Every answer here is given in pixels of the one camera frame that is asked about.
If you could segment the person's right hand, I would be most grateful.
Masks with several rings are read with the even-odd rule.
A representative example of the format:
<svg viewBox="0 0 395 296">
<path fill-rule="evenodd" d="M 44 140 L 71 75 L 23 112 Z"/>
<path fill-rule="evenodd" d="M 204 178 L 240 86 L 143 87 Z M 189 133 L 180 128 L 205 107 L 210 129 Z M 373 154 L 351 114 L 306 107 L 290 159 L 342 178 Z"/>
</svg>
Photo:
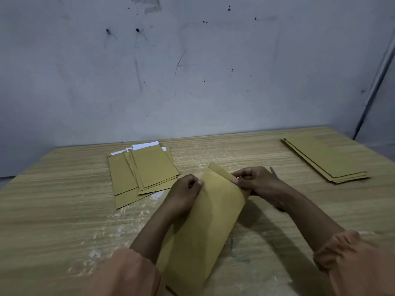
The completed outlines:
<svg viewBox="0 0 395 296">
<path fill-rule="evenodd" d="M 266 200 L 281 212 L 286 211 L 290 187 L 282 180 L 276 179 L 266 168 L 247 167 L 233 172 L 232 175 L 235 178 L 242 177 L 248 180 L 248 186 L 238 186 L 240 189 Z"/>
</svg>

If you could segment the person's left hand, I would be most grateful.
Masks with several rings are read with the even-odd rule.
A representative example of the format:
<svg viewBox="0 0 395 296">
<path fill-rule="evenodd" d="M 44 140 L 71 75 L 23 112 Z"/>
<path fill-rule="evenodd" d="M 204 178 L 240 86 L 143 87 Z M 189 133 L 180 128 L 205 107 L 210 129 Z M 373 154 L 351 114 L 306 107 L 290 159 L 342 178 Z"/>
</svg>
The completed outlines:
<svg viewBox="0 0 395 296">
<path fill-rule="evenodd" d="M 188 212 L 198 195 L 192 193 L 192 185 L 198 178 L 192 174 L 179 178 L 171 187 L 162 205 L 173 217 Z"/>
</svg>

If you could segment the long brown paper envelope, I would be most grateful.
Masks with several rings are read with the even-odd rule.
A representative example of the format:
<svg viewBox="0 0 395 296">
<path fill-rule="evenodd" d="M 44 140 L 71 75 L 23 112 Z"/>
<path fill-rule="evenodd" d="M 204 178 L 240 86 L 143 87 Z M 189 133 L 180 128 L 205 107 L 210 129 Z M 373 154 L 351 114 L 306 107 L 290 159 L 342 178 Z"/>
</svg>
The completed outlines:
<svg viewBox="0 0 395 296">
<path fill-rule="evenodd" d="M 156 266 L 176 296 L 201 293 L 245 203 L 249 191 L 211 162 L 201 176 L 203 187 L 192 209 L 170 227 Z"/>
</svg>

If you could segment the person's right forearm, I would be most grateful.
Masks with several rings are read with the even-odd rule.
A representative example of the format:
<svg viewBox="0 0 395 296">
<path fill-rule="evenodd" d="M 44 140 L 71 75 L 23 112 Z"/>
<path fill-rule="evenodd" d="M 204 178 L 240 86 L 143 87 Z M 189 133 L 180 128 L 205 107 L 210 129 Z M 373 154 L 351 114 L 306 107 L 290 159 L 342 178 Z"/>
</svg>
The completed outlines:
<svg viewBox="0 0 395 296">
<path fill-rule="evenodd" d="M 317 252 L 335 234 L 345 231 L 309 198 L 295 189 L 276 191 L 274 200 L 277 207 L 289 214 L 313 252 Z"/>
</svg>

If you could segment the person's left forearm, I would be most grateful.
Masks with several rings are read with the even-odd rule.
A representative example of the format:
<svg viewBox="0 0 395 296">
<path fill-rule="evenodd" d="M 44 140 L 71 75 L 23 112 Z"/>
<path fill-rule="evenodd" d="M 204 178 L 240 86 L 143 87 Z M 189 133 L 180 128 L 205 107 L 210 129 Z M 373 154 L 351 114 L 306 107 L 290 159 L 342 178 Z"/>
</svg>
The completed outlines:
<svg viewBox="0 0 395 296">
<path fill-rule="evenodd" d="M 155 265 L 171 225 L 189 210 L 190 207 L 163 203 L 147 221 L 129 248 Z"/>
</svg>

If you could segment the pile of filled brown envelopes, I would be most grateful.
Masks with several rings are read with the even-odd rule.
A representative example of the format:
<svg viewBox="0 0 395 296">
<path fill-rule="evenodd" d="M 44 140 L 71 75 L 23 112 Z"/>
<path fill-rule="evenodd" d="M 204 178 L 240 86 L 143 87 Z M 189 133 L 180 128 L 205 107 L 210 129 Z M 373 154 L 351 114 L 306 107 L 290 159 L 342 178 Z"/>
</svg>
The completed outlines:
<svg viewBox="0 0 395 296">
<path fill-rule="evenodd" d="M 107 162 L 116 209 L 170 189 L 180 175 L 170 148 L 158 141 L 110 152 Z"/>
</svg>

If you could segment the person's orange right sleeve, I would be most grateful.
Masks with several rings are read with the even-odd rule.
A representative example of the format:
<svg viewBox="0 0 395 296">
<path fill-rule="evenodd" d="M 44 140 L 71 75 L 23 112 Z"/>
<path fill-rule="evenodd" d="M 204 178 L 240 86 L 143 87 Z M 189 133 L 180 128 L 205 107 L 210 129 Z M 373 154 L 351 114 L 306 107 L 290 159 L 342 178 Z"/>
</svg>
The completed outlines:
<svg viewBox="0 0 395 296">
<path fill-rule="evenodd" d="M 395 296 L 395 254 L 356 231 L 332 236 L 313 259 L 335 296 Z"/>
</svg>

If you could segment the grey wall pipe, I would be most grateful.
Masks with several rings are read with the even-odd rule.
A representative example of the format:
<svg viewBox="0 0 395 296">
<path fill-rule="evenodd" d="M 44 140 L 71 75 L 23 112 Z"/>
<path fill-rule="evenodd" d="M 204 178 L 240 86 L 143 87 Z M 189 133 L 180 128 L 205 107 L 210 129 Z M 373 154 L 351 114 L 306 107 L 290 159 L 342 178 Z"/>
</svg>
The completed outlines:
<svg viewBox="0 0 395 296">
<path fill-rule="evenodd" d="M 356 140 L 358 133 L 360 132 L 362 125 L 368 116 L 369 111 L 374 104 L 374 101 L 377 97 L 378 91 L 385 79 L 387 71 L 392 64 L 393 58 L 395 56 L 395 30 L 392 33 L 392 38 L 388 44 L 386 51 L 384 52 L 383 58 L 379 64 L 378 70 L 374 76 L 373 82 L 368 91 L 368 99 L 363 109 L 363 112 L 360 116 L 360 119 L 355 127 L 352 139 Z"/>
</svg>

